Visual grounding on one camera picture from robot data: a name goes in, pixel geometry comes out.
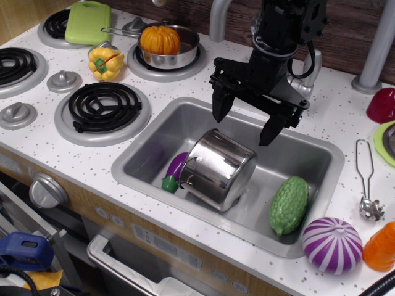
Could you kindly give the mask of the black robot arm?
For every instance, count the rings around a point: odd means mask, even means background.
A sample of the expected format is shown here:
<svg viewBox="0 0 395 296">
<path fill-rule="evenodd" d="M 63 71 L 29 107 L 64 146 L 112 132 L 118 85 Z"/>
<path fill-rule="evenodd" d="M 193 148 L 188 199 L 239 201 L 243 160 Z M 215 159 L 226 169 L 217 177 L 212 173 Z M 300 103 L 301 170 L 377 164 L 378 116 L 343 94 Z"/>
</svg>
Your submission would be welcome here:
<svg viewBox="0 0 395 296">
<path fill-rule="evenodd" d="M 251 23 L 249 61 L 214 60 L 210 83 L 217 122 L 240 99 L 270 116 L 260 146 L 268 146 L 282 129 L 299 124 L 310 105 L 300 83 L 317 72 L 312 41 L 323 35 L 328 23 L 326 5 L 326 1 L 262 1 L 262 10 Z"/>
</svg>

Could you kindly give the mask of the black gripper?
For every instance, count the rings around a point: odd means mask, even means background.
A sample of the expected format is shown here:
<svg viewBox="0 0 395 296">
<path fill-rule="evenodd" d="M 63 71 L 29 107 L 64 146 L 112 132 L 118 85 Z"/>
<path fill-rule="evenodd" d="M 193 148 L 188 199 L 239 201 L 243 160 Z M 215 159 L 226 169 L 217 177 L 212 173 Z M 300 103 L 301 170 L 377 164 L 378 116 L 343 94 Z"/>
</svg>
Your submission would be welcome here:
<svg viewBox="0 0 395 296">
<path fill-rule="evenodd" d="M 284 127 L 296 127 L 309 103 L 287 80 L 293 55 L 271 55 L 254 49 L 248 62 L 217 57 L 212 84 L 212 115 L 220 123 L 231 110 L 234 99 L 270 115 L 260 133 L 260 146 L 268 146 Z"/>
</svg>

